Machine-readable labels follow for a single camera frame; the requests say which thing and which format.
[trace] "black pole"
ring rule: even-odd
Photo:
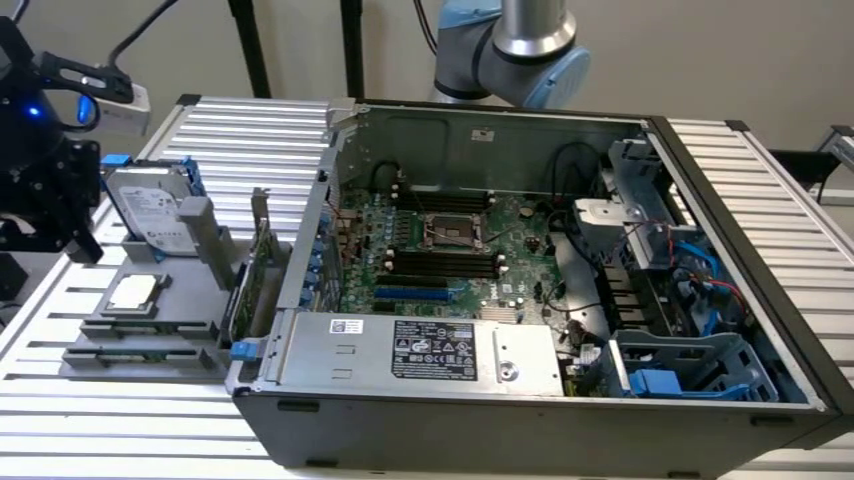
[[[267,78],[267,64],[264,63],[264,50],[261,49],[261,39],[257,35],[257,24],[255,23],[253,0],[228,0],[228,8],[237,25],[245,69],[249,74],[249,83],[252,84],[252,95],[255,95],[255,98],[272,98],[269,80]]]
[[[344,66],[347,68],[347,96],[364,98],[361,0],[340,0],[340,2],[341,33],[344,37]]]

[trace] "green circuit board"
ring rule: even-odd
[[[500,278],[447,278],[448,288],[453,292],[451,302],[395,301],[395,314],[423,317],[479,318],[483,307],[507,307],[521,299],[521,323],[559,324],[543,319],[543,305],[535,302],[533,289],[539,282],[547,292],[560,280],[553,255],[547,254],[548,225],[543,213],[535,212],[523,218],[520,209],[533,210],[535,202],[520,195],[497,195],[495,204],[479,215],[481,222],[480,239],[484,243],[480,253],[505,256],[508,271]],[[424,245],[424,217],[432,212],[397,210],[385,196],[371,195],[364,190],[345,191],[341,197],[341,209],[360,212],[360,222],[351,224],[349,236],[364,243],[359,255],[352,242],[344,248],[344,284],[341,289],[340,312],[373,313],[373,289],[376,277],[383,275],[383,256],[393,245],[404,251],[472,252],[472,247],[443,245],[432,250]],[[531,249],[525,239],[536,239],[539,246]]]

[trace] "motherboard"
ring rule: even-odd
[[[345,191],[340,311],[561,325],[560,282],[536,198]],[[560,308],[561,295],[552,305]]]

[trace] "power supply label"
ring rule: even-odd
[[[471,323],[395,321],[391,373],[397,378],[477,381]]]

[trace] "white wall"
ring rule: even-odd
[[[10,14],[17,0],[0,0]],[[34,50],[72,60],[104,63],[161,0],[32,0],[21,30]],[[118,66],[148,88],[153,133],[181,93],[248,96],[251,88],[240,43],[224,0],[181,0],[125,50]],[[56,102],[73,115],[70,96]],[[96,131],[104,152],[136,154],[145,139]]]
[[[33,0],[22,28],[60,55],[101,61],[160,0]],[[273,94],[345,93],[339,0],[255,0]],[[10,11],[14,0],[0,0]],[[432,18],[440,0],[424,0]],[[409,0],[364,0],[369,97],[424,99],[432,56]],[[569,108],[744,120],[767,144],[807,148],[854,123],[850,0],[573,0],[593,52]],[[249,95],[225,0],[181,0],[121,61],[165,115],[181,92]],[[140,145],[102,133],[105,147]]]

